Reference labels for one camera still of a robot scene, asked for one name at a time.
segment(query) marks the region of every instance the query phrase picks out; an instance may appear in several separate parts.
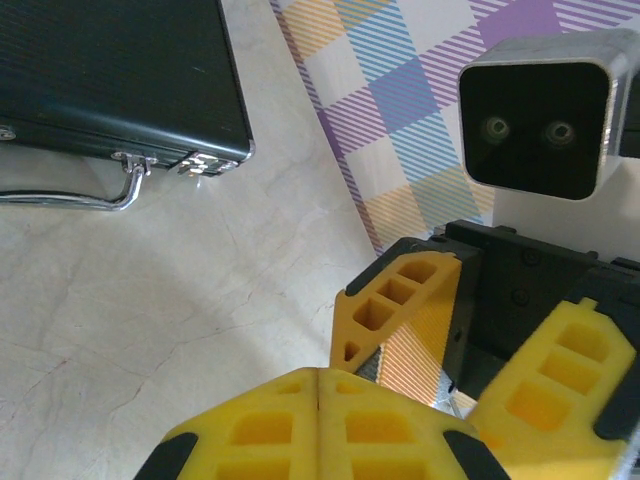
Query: briefcase latch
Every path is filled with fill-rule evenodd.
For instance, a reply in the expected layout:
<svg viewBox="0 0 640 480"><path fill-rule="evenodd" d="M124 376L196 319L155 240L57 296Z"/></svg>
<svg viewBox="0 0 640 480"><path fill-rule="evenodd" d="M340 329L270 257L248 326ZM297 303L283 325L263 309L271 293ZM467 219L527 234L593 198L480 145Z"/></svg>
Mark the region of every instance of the briefcase latch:
<svg viewBox="0 0 640 480"><path fill-rule="evenodd" d="M234 160L224 160L215 155L194 152L182 160L176 167L178 175L187 174L190 177L202 175L221 175L229 170L233 170L239 165Z"/></svg>

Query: black briefcase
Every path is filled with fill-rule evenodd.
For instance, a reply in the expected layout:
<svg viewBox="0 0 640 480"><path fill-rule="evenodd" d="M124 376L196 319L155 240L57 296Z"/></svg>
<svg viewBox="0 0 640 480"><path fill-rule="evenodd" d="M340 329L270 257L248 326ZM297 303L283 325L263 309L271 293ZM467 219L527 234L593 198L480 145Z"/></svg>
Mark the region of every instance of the black briefcase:
<svg viewBox="0 0 640 480"><path fill-rule="evenodd" d="M3 1L0 140L129 172L110 201L22 191L4 203L119 210L151 167L204 176L237 167L254 142L219 1Z"/></svg>

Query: beige tile floor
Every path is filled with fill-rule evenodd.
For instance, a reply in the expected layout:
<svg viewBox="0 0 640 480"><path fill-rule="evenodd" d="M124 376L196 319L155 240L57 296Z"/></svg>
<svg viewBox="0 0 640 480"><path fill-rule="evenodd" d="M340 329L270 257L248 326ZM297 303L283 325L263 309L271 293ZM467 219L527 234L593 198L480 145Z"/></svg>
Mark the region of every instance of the beige tile floor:
<svg viewBox="0 0 640 480"><path fill-rule="evenodd" d="M373 250L268 3L226 12L250 163L199 186L154 173L119 214L0 208L0 479L130 479L172 426L328 363L334 296ZM0 156L49 186L54 160L85 189L121 175Z"/></svg>

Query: yellow foam pad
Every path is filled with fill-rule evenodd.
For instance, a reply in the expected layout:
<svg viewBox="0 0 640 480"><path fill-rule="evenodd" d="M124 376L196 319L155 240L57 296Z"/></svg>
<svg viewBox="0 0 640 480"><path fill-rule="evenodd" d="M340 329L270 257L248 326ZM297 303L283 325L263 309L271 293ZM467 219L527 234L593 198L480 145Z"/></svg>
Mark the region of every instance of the yellow foam pad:
<svg viewBox="0 0 640 480"><path fill-rule="evenodd" d="M513 480L601 480L627 444L592 430L636 352L596 302L561 302L467 420Z"/></svg>
<svg viewBox="0 0 640 480"><path fill-rule="evenodd" d="M473 427L331 369L277 378L174 428L198 441L179 480L465 480L443 432Z"/></svg>
<svg viewBox="0 0 640 480"><path fill-rule="evenodd" d="M383 345L380 384L433 403L461 267L453 254L401 255L356 295L338 293L330 366L355 372Z"/></svg>

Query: plaid fabric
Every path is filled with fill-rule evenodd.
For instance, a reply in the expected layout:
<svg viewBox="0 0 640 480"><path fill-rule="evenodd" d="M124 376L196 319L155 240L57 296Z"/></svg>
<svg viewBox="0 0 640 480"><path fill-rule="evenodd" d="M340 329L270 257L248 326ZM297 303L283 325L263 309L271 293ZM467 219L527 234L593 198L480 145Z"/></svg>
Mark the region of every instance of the plaid fabric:
<svg viewBox="0 0 640 480"><path fill-rule="evenodd" d="M640 0L270 0L378 252L491 222L461 167L457 77L500 40L640 28Z"/></svg>

